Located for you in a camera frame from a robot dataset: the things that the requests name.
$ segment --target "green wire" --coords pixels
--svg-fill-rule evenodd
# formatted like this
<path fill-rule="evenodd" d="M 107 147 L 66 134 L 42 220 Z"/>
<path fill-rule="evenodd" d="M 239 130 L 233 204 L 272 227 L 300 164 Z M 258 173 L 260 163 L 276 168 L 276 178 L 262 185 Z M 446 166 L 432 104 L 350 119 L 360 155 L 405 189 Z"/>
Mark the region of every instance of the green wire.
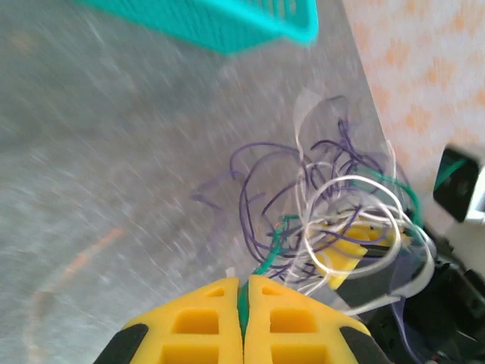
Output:
<path fill-rule="evenodd" d="M 281 231 L 286 228 L 289 220 L 293 220 L 296 218 L 298 218 L 298 215 L 283 216 L 282 225 L 277 229 L 274 229 L 273 232 L 273 238 L 271 241 L 271 245 L 273 246 L 273 248 L 271 249 L 266 259 L 262 262 L 262 264 L 253 271 L 254 275 L 263 275 L 270 268 L 271 264 L 273 264 L 274 259 L 281 251 Z M 239 290 L 239 297 L 237 299 L 237 311 L 239 316 L 239 326 L 241 327 L 242 341 L 244 341 L 244 337 L 246 336 L 246 329 L 249 322 L 249 281 L 247 281 Z"/>
<path fill-rule="evenodd" d="M 415 207 L 413 216 L 412 216 L 412 222 L 413 224 L 419 226 L 420 228 L 423 227 L 423 219 L 421 218 L 421 203 L 419 201 L 418 195 L 416 192 L 407 184 L 404 184 L 400 180 L 397 180 L 392 177 L 387 177 L 385 174 L 381 174 L 378 171 L 375 171 L 374 169 L 366 168 L 366 170 L 374 175 L 375 177 L 380 178 L 381 180 L 385 180 L 387 182 L 391 182 L 392 184 L 395 184 L 396 186 L 402 188 L 409 196 L 409 198 L 412 201 L 412 204 Z"/>
<path fill-rule="evenodd" d="M 438 189 L 438 187 L 441 186 L 443 184 L 443 182 L 449 176 L 451 176 L 453 173 L 455 173 L 458 168 L 460 168 L 462 165 L 464 165 L 465 162 L 466 162 L 465 159 L 460 159 L 459 161 L 456 161 L 455 163 L 453 163 L 452 165 L 450 165 L 448 168 L 446 168 L 444 171 L 442 171 L 441 173 L 439 173 L 436 176 L 436 181 L 434 182 L 433 191 L 436 191 Z"/>

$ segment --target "purple wire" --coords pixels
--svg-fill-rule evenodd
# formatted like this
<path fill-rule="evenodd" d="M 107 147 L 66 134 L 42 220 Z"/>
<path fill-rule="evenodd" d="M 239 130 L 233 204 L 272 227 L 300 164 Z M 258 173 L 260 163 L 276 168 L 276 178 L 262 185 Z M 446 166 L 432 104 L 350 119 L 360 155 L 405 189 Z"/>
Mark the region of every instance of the purple wire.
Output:
<path fill-rule="evenodd" d="M 396 169 L 398 173 L 401 175 L 402 179 L 404 180 L 404 183 L 410 186 L 411 184 L 409 183 L 409 179 L 406 176 L 406 173 L 404 172 L 404 169 L 402 169 L 401 165 L 399 163 L 396 163 Z"/>
<path fill-rule="evenodd" d="M 411 345 L 409 344 L 409 341 L 408 341 L 408 336 L 406 335 L 406 332 L 405 332 L 405 323 L 403 318 L 404 303 L 405 303 L 405 297 L 403 297 L 398 302 L 391 303 L 391 309 L 393 311 L 394 318 L 396 319 L 396 323 L 399 328 L 399 336 L 401 337 L 402 343 L 404 344 L 406 351 L 408 352 L 409 356 L 414 360 L 416 364 L 422 364 L 425 360 L 419 360 L 419 358 L 411 348 Z"/>
<path fill-rule="evenodd" d="M 328 99 L 328 102 L 335 102 L 338 100 L 346 100 L 345 96 L 336 96 L 335 98 Z M 331 177 L 334 178 L 336 176 L 336 172 L 342 172 L 345 171 L 346 174 L 350 173 L 351 171 L 354 171 L 357 166 L 364 165 L 367 168 L 372 168 L 372 169 L 377 169 L 382 173 L 383 169 L 381 166 L 377 163 L 375 159 L 373 159 L 370 155 L 366 155 L 360 152 L 357 152 L 354 146 L 352 145 L 352 141 L 349 137 L 349 122 L 347 121 L 346 117 L 341 118 L 337 122 L 338 124 L 338 129 L 339 129 L 339 134 L 340 134 L 340 141 L 339 142 L 334 142 L 332 140 L 320 140 L 316 142 L 310 150 L 312 152 L 318 150 L 321 150 L 321 157 L 318 160 L 322 160 L 323 158 L 326 160 L 331 160 L 333 163 L 332 171 L 331 171 Z M 259 147 L 259 146 L 268 146 L 271 148 L 277 149 L 277 151 L 270 151 L 264 154 L 258 161 L 251 167 L 250 171 L 248 174 L 244 174 L 240 171 L 237 171 L 234 169 L 234 164 L 236 162 L 237 156 L 243 152 L 246 149 L 251 149 L 253 147 Z M 251 256 L 257 261 L 257 262 L 263 262 L 265 259 L 265 254 L 263 254 L 262 250 L 269 251 L 271 250 L 271 245 L 266 245 L 258 241 L 255 235 L 255 228 L 253 225 L 253 218 L 252 218 L 252 213 L 250 211 L 250 204 L 254 202 L 257 199 L 262 198 L 265 196 L 264 193 L 259 193 L 253 197 L 249 198 L 248 195 L 248 185 L 249 181 L 252 179 L 253 174 L 258 170 L 259 166 L 263 164 L 263 162 L 266 162 L 267 160 L 271 158 L 276 158 L 278 156 L 282 155 L 290 155 L 292 159 L 295 160 L 297 164 L 301 164 L 300 167 L 302 167 L 302 170 L 304 171 L 304 176 L 302 176 L 305 185 L 306 185 L 306 190 L 305 190 L 305 195 L 308 199 L 308 195 L 310 193 L 310 184 L 315 188 L 316 190 L 319 187 L 319 184 L 317 183 L 315 178 L 319 178 L 319 181 L 321 183 L 327 182 L 327 179 L 325 178 L 325 174 L 323 170 L 321 169 L 321 166 L 319 165 L 313 165 L 311 168 L 306 168 L 305 164 L 311 163 L 312 160 L 306 155 L 303 155 L 303 161 L 301 162 L 299 160 L 299 151 L 296 148 L 293 148 L 291 146 L 285 146 L 283 144 L 279 143 L 272 143 L 272 142 L 259 142 L 259 143 L 250 143 L 246 144 L 245 146 L 242 146 L 238 148 L 236 151 L 233 152 L 233 154 L 230 157 L 230 162 L 229 162 L 229 171 L 225 172 L 224 174 L 221 174 L 217 176 L 216 178 L 202 184 L 197 190 L 195 190 L 191 197 L 194 200 L 203 202 L 207 206 L 212 207 L 214 210 L 216 210 L 217 213 L 222 213 L 223 209 L 217 205 L 216 203 L 210 201 L 204 196 L 204 192 L 206 190 L 209 190 L 213 186 L 217 186 L 220 184 L 221 180 L 231 177 L 233 180 L 236 179 L 238 175 L 244 176 L 245 179 L 242 183 L 241 187 L 241 192 L 239 194 L 239 221 L 241 224 L 241 229 L 242 229 L 242 234 L 244 236 L 244 241 L 246 244 L 246 247 L 248 248 L 249 253 Z M 343 163 L 337 167 L 337 165 L 340 163 L 340 160 L 344 158 L 345 156 L 349 157 L 349 160 L 343 161 Z M 282 190 L 276 193 L 272 198 L 270 198 L 268 204 L 262 209 L 261 211 L 261 218 L 268 224 L 269 229 L 271 232 L 268 235 L 271 235 L 274 233 L 274 224 L 270 221 L 269 217 L 267 216 L 268 210 L 274 205 L 274 203 L 285 193 L 290 191 L 292 187 L 295 186 L 295 184 L 298 181 L 292 181 L 290 184 L 286 185 Z M 319 206 L 320 203 L 323 201 L 326 201 L 332 197 L 334 193 L 341 192 L 344 190 L 351 190 L 352 186 L 350 184 L 350 181 L 346 181 L 342 186 L 339 186 L 338 184 L 333 184 L 332 186 L 329 187 L 327 191 L 324 191 L 321 196 L 315 201 L 315 204 L 312 206 L 312 209 L 316 208 Z M 348 238 L 345 236 L 345 233 L 347 230 L 350 228 L 352 225 L 352 222 L 356 219 L 356 216 L 358 214 L 358 210 L 360 209 L 360 206 L 355 206 L 355 211 L 352 215 L 352 217 L 349 219 L 348 224 L 340 231 L 340 233 L 334 233 L 332 231 L 324 230 L 322 229 L 322 232 L 325 232 L 328 236 L 331 236 L 332 238 L 328 240 L 325 243 L 322 243 L 321 246 L 316 248 L 314 251 L 318 252 L 322 249 L 325 249 L 332 244 L 334 244 L 338 239 L 345 239 L 348 241 L 352 241 L 353 243 L 359 243 L 361 245 L 372 245 L 375 243 L 378 243 L 379 241 L 382 241 L 385 239 L 385 234 L 383 234 L 381 237 L 377 238 L 376 240 L 373 241 L 360 241 L 357 239 L 352 239 Z M 282 249 L 280 251 L 280 256 L 285 258 L 285 259 L 293 259 L 296 257 L 297 252 L 300 249 L 301 246 L 301 239 L 302 235 L 301 233 L 294 234 L 299 228 L 292 228 L 292 229 L 287 229 L 286 233 L 281 234 L 281 238 L 283 240 L 282 244 Z M 312 264 L 305 263 L 305 265 L 309 265 L 312 267 L 311 271 L 308 271 L 306 268 L 299 267 L 297 266 L 297 269 L 306 274 L 308 278 L 310 278 L 312 275 L 315 275 L 315 267 Z M 272 269 L 277 269 L 278 272 L 273 274 L 273 276 L 282 276 L 284 275 L 284 272 L 291 266 L 290 264 L 276 264 L 272 265 Z"/>

